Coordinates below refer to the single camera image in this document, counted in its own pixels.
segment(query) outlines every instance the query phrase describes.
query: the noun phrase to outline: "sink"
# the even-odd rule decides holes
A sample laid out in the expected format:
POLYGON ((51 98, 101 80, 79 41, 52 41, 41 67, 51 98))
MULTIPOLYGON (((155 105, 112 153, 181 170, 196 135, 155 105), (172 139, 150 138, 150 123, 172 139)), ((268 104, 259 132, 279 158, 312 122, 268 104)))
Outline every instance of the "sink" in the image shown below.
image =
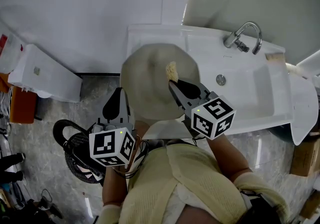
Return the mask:
MULTIPOLYGON (((174 44, 188 53, 198 65, 201 83, 210 91, 225 96, 236 109, 227 135, 290 123, 293 105, 285 49, 264 41, 258 54, 253 55, 251 50, 256 39, 242 35, 241 40, 251 50, 240 52, 235 47, 224 46, 223 38, 229 34, 192 26, 131 25, 127 57, 143 45, 156 43, 174 44), (224 85, 216 82, 218 75, 224 75, 224 85)), ((189 138, 181 120, 155 123, 145 139, 189 138)))

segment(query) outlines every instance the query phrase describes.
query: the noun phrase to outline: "floor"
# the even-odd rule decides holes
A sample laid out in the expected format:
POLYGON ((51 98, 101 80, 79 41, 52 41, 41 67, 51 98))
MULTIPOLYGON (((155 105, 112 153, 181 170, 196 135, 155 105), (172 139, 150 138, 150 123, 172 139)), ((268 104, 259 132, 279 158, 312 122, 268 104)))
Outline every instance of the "floor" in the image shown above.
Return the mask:
MULTIPOLYGON (((64 215, 63 220, 54 218, 57 224, 93 223, 102 208, 102 187, 84 183, 72 175, 66 165, 63 149, 53 138, 53 126, 58 120, 68 119, 83 128, 89 128, 97 121, 95 103, 98 98, 117 86, 118 77, 84 77, 81 102, 40 99, 37 115, 42 121, 35 120, 29 125, 12 124, 8 138, 12 152, 26 154, 25 162, 18 167, 25 173, 25 197, 39 200, 43 189, 47 189, 64 215)), ((64 135, 69 138, 74 132, 66 130, 64 135)), ((316 174, 309 177, 288 174, 294 146, 267 130, 236 134, 229 136, 229 139, 247 158, 252 170, 287 200, 291 217, 296 216, 312 191, 316 174)), ((198 145, 208 149, 205 141, 199 141, 198 145)))

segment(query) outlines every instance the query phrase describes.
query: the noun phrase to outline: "faucet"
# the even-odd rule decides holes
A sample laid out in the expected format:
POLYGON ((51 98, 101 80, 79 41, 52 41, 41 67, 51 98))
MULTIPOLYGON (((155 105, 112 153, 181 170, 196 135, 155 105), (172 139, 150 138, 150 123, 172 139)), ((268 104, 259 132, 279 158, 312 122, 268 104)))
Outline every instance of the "faucet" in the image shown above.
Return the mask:
POLYGON ((240 35, 247 27, 253 27, 257 38, 256 38, 256 44, 255 47, 252 50, 252 53, 256 55, 262 45, 262 34, 261 34, 261 28, 259 25, 253 21, 248 21, 244 23, 236 32, 232 32, 224 41, 223 44, 227 48, 231 48, 233 44, 236 45, 236 47, 241 51, 247 53, 249 51, 249 47, 247 47, 243 42, 239 40, 240 35))

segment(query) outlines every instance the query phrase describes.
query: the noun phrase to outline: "cream sweater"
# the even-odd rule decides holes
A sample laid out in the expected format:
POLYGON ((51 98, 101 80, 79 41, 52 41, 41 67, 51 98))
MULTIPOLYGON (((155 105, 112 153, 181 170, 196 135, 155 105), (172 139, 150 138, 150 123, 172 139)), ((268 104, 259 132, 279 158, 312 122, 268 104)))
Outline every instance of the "cream sweater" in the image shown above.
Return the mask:
POLYGON ((244 175, 233 184, 207 152, 192 145, 173 144, 149 153, 129 182, 122 209, 104 209, 97 224, 161 224, 178 183, 193 192, 223 224, 235 224, 247 211, 239 189, 267 195, 284 218, 289 215, 285 200, 259 177, 244 175))

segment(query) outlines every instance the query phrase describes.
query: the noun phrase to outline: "white wall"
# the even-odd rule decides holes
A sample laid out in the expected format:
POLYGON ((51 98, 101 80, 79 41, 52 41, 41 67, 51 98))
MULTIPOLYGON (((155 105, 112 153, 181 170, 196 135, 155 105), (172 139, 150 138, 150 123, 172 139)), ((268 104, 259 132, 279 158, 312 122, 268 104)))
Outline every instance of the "white wall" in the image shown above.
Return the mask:
POLYGON ((185 25, 226 31, 247 21, 260 25, 263 40, 285 47, 291 64, 320 49, 320 0, 189 0, 184 17, 185 25))
POLYGON ((186 2, 0 0, 0 19, 74 72, 119 73, 127 49, 127 26, 180 24, 186 2))

